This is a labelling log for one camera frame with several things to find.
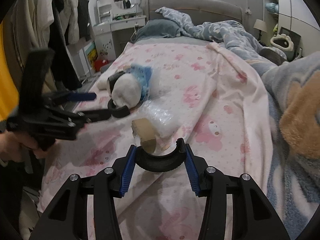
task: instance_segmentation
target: nightstand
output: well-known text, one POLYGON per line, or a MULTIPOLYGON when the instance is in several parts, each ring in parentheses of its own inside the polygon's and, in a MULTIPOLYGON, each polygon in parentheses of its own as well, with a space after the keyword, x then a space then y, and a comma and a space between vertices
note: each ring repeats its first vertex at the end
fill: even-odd
POLYGON ((98 55, 105 55, 109 61, 119 57, 130 41, 135 25, 139 27, 146 25, 146 16, 138 15, 95 25, 93 32, 98 55))

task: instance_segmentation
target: pink bedsheet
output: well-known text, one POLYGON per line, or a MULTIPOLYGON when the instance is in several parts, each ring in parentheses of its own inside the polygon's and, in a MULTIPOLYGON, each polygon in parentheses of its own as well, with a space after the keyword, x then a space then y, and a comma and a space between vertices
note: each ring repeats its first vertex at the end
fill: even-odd
MULTIPOLYGON (((210 43, 128 44, 123 54, 103 74, 110 76, 130 63, 161 70, 160 93, 154 101, 170 109, 181 124, 166 143, 175 148, 182 137, 195 155, 223 173, 249 173, 266 192, 272 157, 268 99, 258 74, 232 52, 210 43)), ((107 91, 79 110, 107 107, 107 91)), ((131 122, 134 111, 123 119, 86 125, 76 141, 61 141, 59 151, 48 159, 38 210, 43 212, 65 180, 97 174, 124 156, 134 144, 131 122)), ((95 239, 93 198, 88 198, 88 234, 95 239)), ((192 192, 184 164, 163 173, 151 173, 136 165, 128 193, 115 199, 123 239, 197 239, 205 199, 192 192)), ((232 203, 228 201, 226 239, 231 239, 232 203)))

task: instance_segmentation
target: hand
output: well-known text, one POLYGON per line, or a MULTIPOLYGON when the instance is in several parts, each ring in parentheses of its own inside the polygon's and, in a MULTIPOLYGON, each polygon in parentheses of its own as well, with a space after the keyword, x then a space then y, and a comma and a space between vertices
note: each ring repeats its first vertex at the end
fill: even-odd
POLYGON ((0 134, 0 158, 3 161, 22 162, 22 146, 33 150, 38 159, 45 158, 48 154, 48 152, 41 150, 37 141, 26 132, 5 131, 0 134))

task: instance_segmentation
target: gray headboard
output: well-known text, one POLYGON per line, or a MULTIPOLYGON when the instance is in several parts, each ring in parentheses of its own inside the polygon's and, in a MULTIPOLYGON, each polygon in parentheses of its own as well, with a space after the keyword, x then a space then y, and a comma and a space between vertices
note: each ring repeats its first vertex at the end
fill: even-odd
POLYGON ((145 0, 145 13, 148 20, 161 19, 155 10, 169 7, 191 16, 194 25, 203 22, 236 20, 242 23, 243 14, 239 6, 221 0, 145 0))

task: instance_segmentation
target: gray pillow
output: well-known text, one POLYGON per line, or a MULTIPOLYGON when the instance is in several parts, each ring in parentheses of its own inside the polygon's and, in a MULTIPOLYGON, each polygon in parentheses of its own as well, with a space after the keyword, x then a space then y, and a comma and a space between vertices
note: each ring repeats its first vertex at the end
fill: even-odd
POLYGON ((147 22, 146 26, 138 30, 135 42, 150 38, 179 37, 181 28, 175 22, 167 19, 156 19, 147 22))
POLYGON ((260 50, 259 55, 270 60, 272 63, 276 64, 277 66, 280 66, 283 62, 286 61, 285 58, 281 57, 278 53, 268 48, 264 48, 260 50))

